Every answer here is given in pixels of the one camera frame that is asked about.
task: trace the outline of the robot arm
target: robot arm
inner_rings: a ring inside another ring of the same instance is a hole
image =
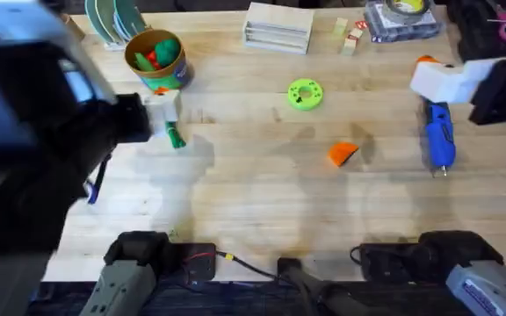
[[[463,66],[419,61],[410,88],[433,103],[471,103],[477,125],[506,122],[506,57]]]
[[[368,281],[446,284],[475,315],[506,315],[506,266],[476,233],[429,232],[418,243],[365,243],[359,251]]]
[[[176,267],[166,233],[123,233],[105,255],[105,267],[81,315],[136,316],[161,275]]]
[[[60,19],[0,1],[0,315],[24,314],[92,170],[150,135],[139,96],[115,96]]]

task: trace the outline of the tape roll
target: tape roll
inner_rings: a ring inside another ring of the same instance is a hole
[[[384,0],[382,14],[401,25],[413,25],[430,9],[430,0]]]

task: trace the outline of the white box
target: white box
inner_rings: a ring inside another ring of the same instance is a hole
[[[243,44],[306,54],[313,23],[312,10],[251,3],[243,24]]]

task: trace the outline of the orange plastic piece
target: orange plastic piece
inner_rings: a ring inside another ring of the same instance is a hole
[[[428,55],[423,55],[423,56],[417,58],[417,63],[415,64],[415,69],[417,69],[417,64],[419,64],[419,62],[421,62],[421,61],[440,63],[440,61],[437,61],[436,59],[434,59]]]
[[[165,87],[159,87],[157,88],[157,90],[154,91],[154,94],[156,95],[162,95],[163,92],[167,92],[169,91],[169,89],[165,88]]]
[[[421,61],[438,62],[436,59],[434,59],[428,55],[423,55],[423,56],[417,58],[417,62],[421,62]]]
[[[355,144],[338,142],[331,147],[328,156],[337,167],[341,167],[357,150]]]

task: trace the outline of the green plastic toy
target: green plastic toy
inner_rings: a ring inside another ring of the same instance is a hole
[[[136,53],[136,65],[141,71],[155,71],[154,65],[141,53]]]
[[[312,110],[322,99],[323,89],[312,79],[298,79],[288,87],[288,102],[298,110]]]
[[[162,68],[169,66],[179,56],[181,45],[176,39],[166,39],[155,44],[157,63]]]

